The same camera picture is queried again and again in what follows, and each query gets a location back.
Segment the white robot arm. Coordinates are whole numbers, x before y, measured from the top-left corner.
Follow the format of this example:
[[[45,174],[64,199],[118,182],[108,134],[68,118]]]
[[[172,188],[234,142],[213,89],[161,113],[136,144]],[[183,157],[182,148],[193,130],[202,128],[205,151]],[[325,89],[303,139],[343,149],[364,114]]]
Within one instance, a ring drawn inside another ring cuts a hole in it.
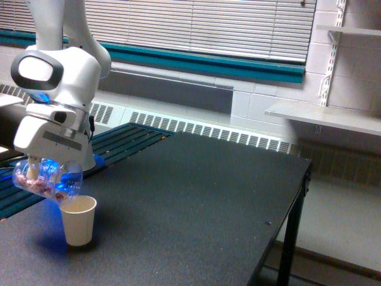
[[[83,1],[27,1],[36,43],[11,65],[14,83],[33,102],[26,107],[14,146],[28,158],[27,179],[39,176],[41,162],[95,166],[95,130],[90,104],[111,68],[109,52],[92,36]]]

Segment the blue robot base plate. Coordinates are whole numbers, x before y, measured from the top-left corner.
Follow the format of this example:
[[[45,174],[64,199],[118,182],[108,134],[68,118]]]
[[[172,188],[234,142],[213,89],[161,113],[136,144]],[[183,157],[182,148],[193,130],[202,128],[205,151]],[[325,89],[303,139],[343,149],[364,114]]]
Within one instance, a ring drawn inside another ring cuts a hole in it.
[[[95,175],[96,173],[100,172],[104,168],[105,168],[105,160],[97,154],[92,154],[85,161],[85,167],[82,172],[83,178],[86,179],[92,175]]]

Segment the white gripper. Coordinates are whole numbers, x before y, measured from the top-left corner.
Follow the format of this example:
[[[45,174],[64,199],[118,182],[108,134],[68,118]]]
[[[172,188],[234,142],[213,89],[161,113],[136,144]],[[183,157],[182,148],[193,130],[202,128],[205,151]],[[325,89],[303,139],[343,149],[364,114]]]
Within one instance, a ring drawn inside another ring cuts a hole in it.
[[[89,106],[76,108],[67,104],[29,104],[15,137],[14,147],[28,156],[27,179],[39,176],[39,158],[65,164],[76,161],[82,167],[93,166],[90,143]],[[61,182],[64,165],[50,175],[54,185]]]

